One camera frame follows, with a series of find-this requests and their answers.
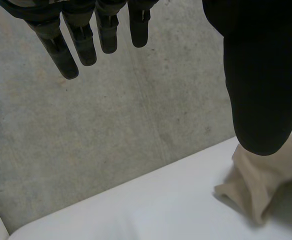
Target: gray concrete wall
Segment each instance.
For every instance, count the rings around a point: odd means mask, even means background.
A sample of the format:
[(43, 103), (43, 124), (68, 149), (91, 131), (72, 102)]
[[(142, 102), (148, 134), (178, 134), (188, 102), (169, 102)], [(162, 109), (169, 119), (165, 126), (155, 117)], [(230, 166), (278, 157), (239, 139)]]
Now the gray concrete wall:
[(8, 231), (234, 136), (223, 40), (199, 0), (161, 0), (146, 47), (119, 14), (118, 50), (61, 77), (0, 8), (0, 216)]

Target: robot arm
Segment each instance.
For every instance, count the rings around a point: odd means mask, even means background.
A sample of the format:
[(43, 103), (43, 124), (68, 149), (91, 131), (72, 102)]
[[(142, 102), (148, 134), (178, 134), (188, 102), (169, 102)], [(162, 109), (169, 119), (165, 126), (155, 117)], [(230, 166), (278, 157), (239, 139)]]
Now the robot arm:
[[(104, 53), (117, 49), (117, 13), (127, 0), (0, 0), (12, 16), (23, 19), (35, 31), (51, 59), (66, 79), (76, 78), (78, 67), (60, 30), (60, 13), (84, 66), (97, 61), (90, 19), (95, 11), (98, 35)], [(132, 43), (141, 48), (148, 40), (150, 9), (158, 0), (128, 3)]]

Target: white sofa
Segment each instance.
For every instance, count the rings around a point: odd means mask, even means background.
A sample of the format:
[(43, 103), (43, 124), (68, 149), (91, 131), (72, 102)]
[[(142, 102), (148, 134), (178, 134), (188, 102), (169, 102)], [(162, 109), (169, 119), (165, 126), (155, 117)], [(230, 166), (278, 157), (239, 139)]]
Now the white sofa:
[(78, 202), (23, 226), (9, 240), (292, 240), (292, 198), (256, 227), (214, 197), (237, 144), (231, 138)]

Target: tan fabric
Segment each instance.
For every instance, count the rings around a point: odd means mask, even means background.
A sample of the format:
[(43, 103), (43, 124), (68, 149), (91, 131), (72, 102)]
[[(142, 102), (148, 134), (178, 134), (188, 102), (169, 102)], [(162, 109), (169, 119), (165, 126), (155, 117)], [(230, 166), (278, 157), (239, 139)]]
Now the tan fabric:
[(238, 145), (232, 159), (229, 176), (215, 192), (228, 196), (254, 222), (263, 224), (275, 193), (292, 181), (292, 135), (273, 155), (258, 156)]

